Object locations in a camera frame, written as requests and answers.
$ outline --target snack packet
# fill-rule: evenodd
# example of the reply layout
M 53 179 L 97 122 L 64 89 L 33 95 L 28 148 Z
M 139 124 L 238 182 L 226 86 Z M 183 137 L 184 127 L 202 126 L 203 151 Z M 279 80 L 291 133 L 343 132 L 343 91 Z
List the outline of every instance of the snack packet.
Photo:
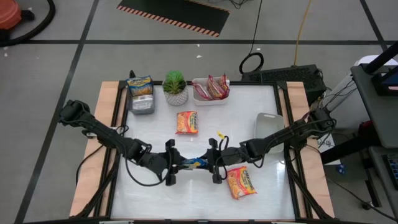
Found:
M 198 92 L 198 94 L 205 100 L 212 100 L 212 97 L 207 93 L 204 87 L 199 83 L 192 83 L 193 88 Z
M 227 174 L 227 181 L 229 189 L 231 190 L 231 195 L 236 200 L 245 195 L 257 193 L 251 184 L 246 166 L 229 170 Z
M 225 91 L 224 98 L 227 98 L 229 95 L 229 87 L 226 84 L 228 77 L 224 74 L 221 76 L 220 80 L 218 81 L 218 84 L 220 84 L 220 87 Z
M 126 80 L 133 96 L 150 95 L 153 93 L 152 79 L 150 76 L 129 78 Z
M 209 75 L 209 79 L 207 80 L 207 91 L 210 96 L 215 100 L 224 99 L 225 91 L 220 87 L 220 85 L 214 81 L 213 77 Z
M 176 134 L 197 134 L 198 133 L 198 113 L 196 111 L 184 111 L 177 113 L 177 132 Z

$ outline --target gray floor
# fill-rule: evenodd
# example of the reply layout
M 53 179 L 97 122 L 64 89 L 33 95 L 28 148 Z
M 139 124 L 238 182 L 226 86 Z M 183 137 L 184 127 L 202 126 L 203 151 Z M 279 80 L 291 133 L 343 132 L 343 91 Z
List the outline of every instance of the gray floor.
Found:
M 67 99 L 83 100 L 92 110 L 101 82 L 125 79 L 131 69 L 137 75 L 151 75 L 155 80 L 162 80 L 169 70 L 181 70 L 187 80 L 222 73 L 232 80 L 239 80 L 238 65 L 249 52 L 250 45 L 231 44 L 228 40 L 252 39 L 259 6 L 258 0 L 249 1 L 240 10 L 228 2 L 215 4 L 231 10 L 231 15 L 220 37 L 214 38 L 119 11 L 116 6 L 120 0 L 54 1 L 57 7 L 55 19 L 34 37 L 31 44 L 0 49 L 0 103 L 3 105 L 0 110 L 3 145 L 0 150 L 0 175 L 3 177 L 0 183 L 1 223 L 12 223 L 16 217 L 67 77 L 73 78 Z M 37 20 L 19 26 L 14 37 L 31 30 L 48 11 L 46 0 L 18 2 L 24 9 L 31 8 Z M 383 38 L 397 40 L 395 14 L 398 2 L 366 2 Z M 307 3 L 306 0 L 264 0 L 256 39 L 268 42 L 254 46 L 255 51 L 265 56 L 263 69 L 293 64 L 294 42 Z M 83 40 L 86 44 L 82 45 L 78 40 L 93 6 L 95 14 L 88 26 L 89 32 L 87 36 L 83 35 L 88 41 Z M 338 84 L 359 58 L 382 52 L 359 0 L 314 0 L 302 39 L 320 41 L 318 45 L 307 42 L 300 46 L 298 64 L 316 64 L 323 70 L 325 83 L 330 88 Z M 193 41 L 191 44 L 117 41 L 103 44 L 105 41 L 102 40 Z M 204 44 L 207 40 L 218 42 Z M 78 44 L 83 47 L 81 52 L 76 51 Z M 253 69 L 256 63 L 255 59 L 251 60 L 244 69 Z M 83 157 L 85 144 L 86 139 L 79 131 L 61 126 L 56 128 L 26 222 L 67 218 L 75 187 L 75 169 Z M 326 174 L 369 200 L 363 171 L 358 163 L 348 159 L 348 175 L 338 176 L 330 167 L 326 168 Z M 391 212 L 379 183 L 376 185 L 383 209 Z M 329 187 L 338 218 L 388 223 L 373 211 L 362 210 L 355 199 L 338 187 Z

